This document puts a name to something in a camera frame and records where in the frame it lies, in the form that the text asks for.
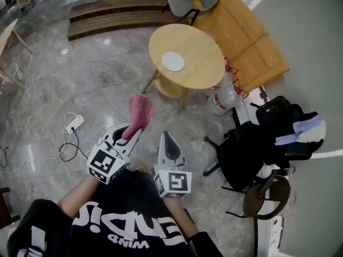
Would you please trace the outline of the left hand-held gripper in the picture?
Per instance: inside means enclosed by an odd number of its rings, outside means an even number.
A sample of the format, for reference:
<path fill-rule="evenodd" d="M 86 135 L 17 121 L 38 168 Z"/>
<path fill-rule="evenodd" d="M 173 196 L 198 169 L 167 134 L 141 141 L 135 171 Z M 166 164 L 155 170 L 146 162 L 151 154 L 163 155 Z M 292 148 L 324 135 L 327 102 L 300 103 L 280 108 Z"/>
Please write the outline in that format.
<path fill-rule="evenodd" d="M 88 157 L 86 165 L 89 175 L 108 185 L 125 169 L 130 162 L 128 156 L 142 133 L 142 129 L 138 129 L 127 139 L 122 138 L 129 126 L 130 122 L 121 122 L 106 130 L 103 139 L 93 146 Z"/>

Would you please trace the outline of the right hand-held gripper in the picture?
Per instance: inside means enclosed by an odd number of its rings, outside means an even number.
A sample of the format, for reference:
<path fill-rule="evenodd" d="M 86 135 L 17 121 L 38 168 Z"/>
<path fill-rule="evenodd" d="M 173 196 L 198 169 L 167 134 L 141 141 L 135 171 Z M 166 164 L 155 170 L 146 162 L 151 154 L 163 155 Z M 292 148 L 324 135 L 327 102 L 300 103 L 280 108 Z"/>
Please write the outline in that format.
<path fill-rule="evenodd" d="M 191 192 L 192 172 L 186 162 L 185 147 L 168 131 L 160 135 L 154 173 L 154 183 L 161 198 L 182 198 Z"/>

